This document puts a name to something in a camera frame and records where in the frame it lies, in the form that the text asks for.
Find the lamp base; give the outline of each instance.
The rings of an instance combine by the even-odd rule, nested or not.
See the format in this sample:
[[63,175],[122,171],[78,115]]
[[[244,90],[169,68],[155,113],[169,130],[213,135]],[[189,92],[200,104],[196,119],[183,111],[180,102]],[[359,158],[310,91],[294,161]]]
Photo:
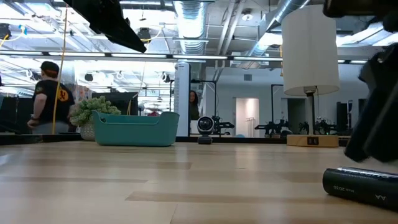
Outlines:
[[339,147],[339,136],[290,134],[287,136],[288,146],[300,147]]

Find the black camera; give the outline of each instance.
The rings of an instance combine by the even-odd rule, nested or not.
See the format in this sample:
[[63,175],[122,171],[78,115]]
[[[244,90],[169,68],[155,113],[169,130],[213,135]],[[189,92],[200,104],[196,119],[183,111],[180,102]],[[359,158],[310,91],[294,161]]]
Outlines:
[[[374,16],[388,32],[398,31],[398,1],[326,0],[328,17]],[[398,124],[398,45],[392,44],[370,58],[359,79],[369,88],[363,112],[353,129],[345,154],[356,162],[373,157],[381,162],[398,160],[394,132]]]
[[209,136],[213,133],[215,122],[212,118],[203,116],[197,122],[197,128],[202,135],[198,138],[198,144],[211,144],[213,139]]

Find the doorway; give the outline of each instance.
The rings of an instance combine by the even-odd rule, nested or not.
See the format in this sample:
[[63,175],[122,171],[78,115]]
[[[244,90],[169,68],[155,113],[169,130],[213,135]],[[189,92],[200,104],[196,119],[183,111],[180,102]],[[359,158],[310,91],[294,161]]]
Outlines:
[[260,120],[260,103],[256,98],[236,98],[235,134],[246,138],[258,138],[254,128]]
[[287,99],[289,129],[294,134],[300,134],[300,123],[306,121],[305,99]]

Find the person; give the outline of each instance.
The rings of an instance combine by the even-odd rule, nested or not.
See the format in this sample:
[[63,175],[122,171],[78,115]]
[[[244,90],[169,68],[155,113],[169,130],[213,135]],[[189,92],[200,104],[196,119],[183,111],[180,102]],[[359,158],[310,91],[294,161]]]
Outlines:
[[191,121],[197,121],[200,118],[199,114],[199,99],[198,95],[195,91],[191,90],[189,92],[189,111],[190,111],[190,119]]
[[[52,134],[59,67],[53,62],[43,62],[41,69],[42,80],[36,84],[33,95],[33,115],[27,125],[32,129],[32,134]],[[72,92],[60,83],[55,114],[55,134],[68,132],[69,113],[74,104]]]

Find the wooden table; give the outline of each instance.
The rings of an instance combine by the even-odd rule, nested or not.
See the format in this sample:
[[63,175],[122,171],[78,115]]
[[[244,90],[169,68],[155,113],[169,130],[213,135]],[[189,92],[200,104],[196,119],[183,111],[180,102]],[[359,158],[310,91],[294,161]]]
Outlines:
[[58,142],[0,147],[2,224],[392,224],[398,214],[327,196],[343,149],[176,143],[101,147]]

